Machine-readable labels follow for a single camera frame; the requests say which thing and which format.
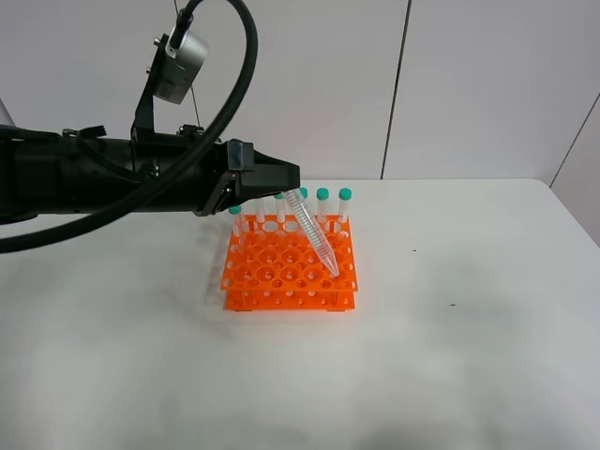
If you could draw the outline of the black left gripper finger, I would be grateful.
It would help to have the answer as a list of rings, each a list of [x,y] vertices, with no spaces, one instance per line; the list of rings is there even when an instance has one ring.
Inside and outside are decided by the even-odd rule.
[[[251,156],[250,168],[236,177],[237,199],[263,198],[300,188],[298,165],[256,150]]]

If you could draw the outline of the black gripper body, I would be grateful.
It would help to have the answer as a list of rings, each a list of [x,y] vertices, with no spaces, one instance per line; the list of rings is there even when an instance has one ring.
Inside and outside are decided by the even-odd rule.
[[[186,170],[138,212],[191,212],[212,216],[239,204],[237,183],[255,169],[254,144],[237,139],[216,142],[208,153]]]

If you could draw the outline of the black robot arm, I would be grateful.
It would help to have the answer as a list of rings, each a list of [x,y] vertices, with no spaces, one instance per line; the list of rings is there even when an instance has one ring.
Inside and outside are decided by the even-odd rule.
[[[62,133],[1,128],[1,222],[38,215],[91,214],[166,172],[203,135],[185,125],[175,134],[108,139],[104,127]],[[264,155],[250,142],[216,140],[143,213],[211,216],[250,200],[299,188],[297,165]]]

